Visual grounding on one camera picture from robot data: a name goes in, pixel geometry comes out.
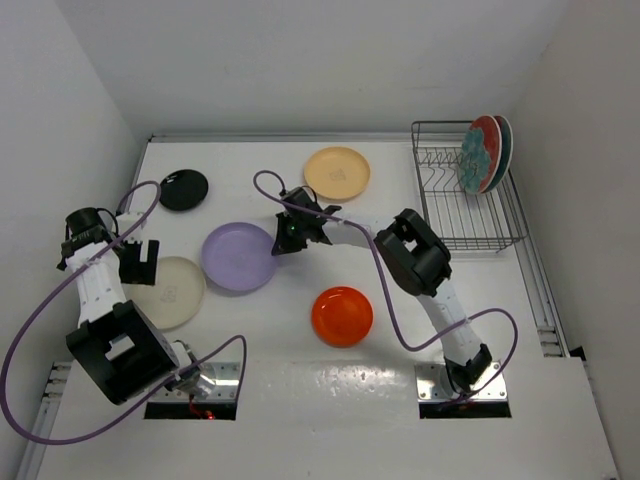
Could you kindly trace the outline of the tan plate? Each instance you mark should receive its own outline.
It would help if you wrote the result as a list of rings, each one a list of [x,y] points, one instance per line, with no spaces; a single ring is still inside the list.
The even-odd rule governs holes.
[[[326,147],[308,159],[303,176],[319,196],[328,200],[347,201],[366,190],[371,167],[368,160],[354,149]]]

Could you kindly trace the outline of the purple plate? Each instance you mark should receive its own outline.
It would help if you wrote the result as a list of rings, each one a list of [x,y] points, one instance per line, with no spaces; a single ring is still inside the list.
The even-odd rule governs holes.
[[[266,285],[277,270],[271,255],[273,237],[247,222],[217,227],[204,240],[200,259],[206,277],[216,286],[249,293]]]

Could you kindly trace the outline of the red teal floral plate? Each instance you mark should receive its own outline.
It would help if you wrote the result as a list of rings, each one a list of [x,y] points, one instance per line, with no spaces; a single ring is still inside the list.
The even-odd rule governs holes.
[[[460,186],[468,194],[484,193],[494,179],[502,154],[502,133],[497,118],[483,115],[465,133],[458,165]]]
[[[504,179],[505,175],[508,173],[513,156],[514,139],[511,123],[506,117],[501,115],[496,115],[495,119],[501,131],[502,150],[496,173],[488,188],[485,190],[486,193],[495,190]]]

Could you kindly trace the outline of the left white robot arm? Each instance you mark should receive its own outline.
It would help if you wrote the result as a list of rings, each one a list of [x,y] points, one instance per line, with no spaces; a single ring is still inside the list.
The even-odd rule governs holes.
[[[74,359],[112,403],[119,405],[166,379],[169,391],[202,399],[214,386],[195,363],[191,347],[164,331],[191,320],[205,293],[191,260],[160,257],[156,240],[128,237],[110,248],[136,215],[120,215],[107,228],[97,208],[67,216],[59,269],[74,276],[80,302],[77,328],[66,337]]]

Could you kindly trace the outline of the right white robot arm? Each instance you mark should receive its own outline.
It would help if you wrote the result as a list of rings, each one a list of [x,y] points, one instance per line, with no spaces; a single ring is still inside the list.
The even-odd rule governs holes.
[[[370,251],[381,280],[392,327],[401,346],[419,352],[433,342],[412,346],[403,337],[393,311],[385,272],[396,285],[422,306],[442,343],[445,367],[452,388],[469,395],[490,367],[488,346],[469,325],[450,281],[451,254],[431,227],[412,209],[404,209],[390,223],[371,217],[362,225],[335,214],[338,205],[321,207],[303,187],[282,189],[278,202],[284,210],[276,215],[274,256],[300,252],[307,244],[349,246]]]

